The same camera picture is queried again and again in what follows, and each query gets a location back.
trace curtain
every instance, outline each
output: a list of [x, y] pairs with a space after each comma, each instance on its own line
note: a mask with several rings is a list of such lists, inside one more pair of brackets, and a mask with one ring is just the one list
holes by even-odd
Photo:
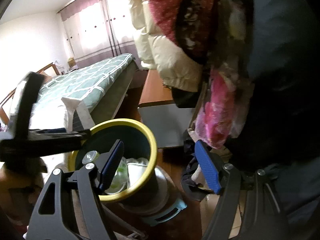
[[139, 63], [128, 0], [75, 0], [60, 15], [79, 67], [123, 53]]

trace orange wooden surface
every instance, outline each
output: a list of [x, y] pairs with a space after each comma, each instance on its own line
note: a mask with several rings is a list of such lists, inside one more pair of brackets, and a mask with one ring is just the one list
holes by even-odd
[[162, 85], [158, 71], [149, 70], [139, 101], [139, 107], [174, 104], [171, 90]]

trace bed headboard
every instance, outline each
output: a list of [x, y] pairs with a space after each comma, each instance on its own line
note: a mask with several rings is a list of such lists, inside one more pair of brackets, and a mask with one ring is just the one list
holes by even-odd
[[[57, 76], [60, 75], [57, 66], [53, 63], [50, 63], [49, 65], [43, 67], [42, 69], [38, 70], [37, 73], [40, 73], [48, 68], [53, 68], [54, 72], [57, 74]], [[5, 113], [3, 106], [13, 97], [14, 93], [15, 93], [16, 89], [12, 90], [0, 103], [0, 118], [2, 120], [2, 122], [4, 124], [8, 124], [9, 122], [9, 117], [7, 116], [7, 114]]]

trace silver screw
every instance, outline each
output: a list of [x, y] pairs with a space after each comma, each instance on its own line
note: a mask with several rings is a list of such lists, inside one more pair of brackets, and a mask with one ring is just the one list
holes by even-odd
[[53, 173], [54, 175], [58, 175], [58, 174], [60, 174], [60, 172], [61, 172], [61, 170], [58, 169], [58, 168], [56, 168], [56, 169], [53, 170], [52, 173]]
[[85, 168], [86, 168], [87, 170], [93, 169], [93, 168], [94, 168], [94, 163], [87, 163], [87, 164], [85, 165]]
[[258, 173], [260, 176], [264, 176], [264, 175], [266, 174], [266, 172], [265, 172], [263, 169], [257, 170], [257, 173]]
[[231, 164], [231, 163], [225, 163], [224, 165], [223, 165], [223, 167], [226, 169], [226, 170], [231, 170], [231, 169], [233, 169], [233, 165]]

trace yellow rim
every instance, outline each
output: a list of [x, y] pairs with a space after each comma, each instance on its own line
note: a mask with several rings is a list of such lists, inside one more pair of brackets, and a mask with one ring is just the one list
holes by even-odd
[[[107, 127], [115, 126], [115, 125], [127, 125], [131, 126], [133, 128], [136, 128], [140, 132], [143, 133], [143, 135], [148, 139], [148, 142], [150, 144], [150, 158], [149, 158], [149, 164], [138, 181], [133, 184], [128, 189], [125, 189], [124, 191], [121, 191], [119, 193], [116, 193], [114, 195], [99, 195], [99, 198], [101, 201], [120, 201], [123, 200], [129, 196], [131, 196], [133, 193], [138, 191], [151, 177], [152, 172], [154, 171], [154, 168], [156, 166], [157, 161], [157, 143], [156, 139], [151, 132], [151, 130], [145, 126], [143, 123], [138, 122], [136, 120], [132, 119], [113, 119], [106, 122], [102, 122], [100, 124], [97, 124], [96, 126], [92, 127], [91, 133], [94, 134], [102, 129], [105, 129]], [[68, 169], [69, 171], [74, 171], [75, 165], [76, 165], [76, 156], [78, 154], [78, 151], [73, 151], [68, 159]]]

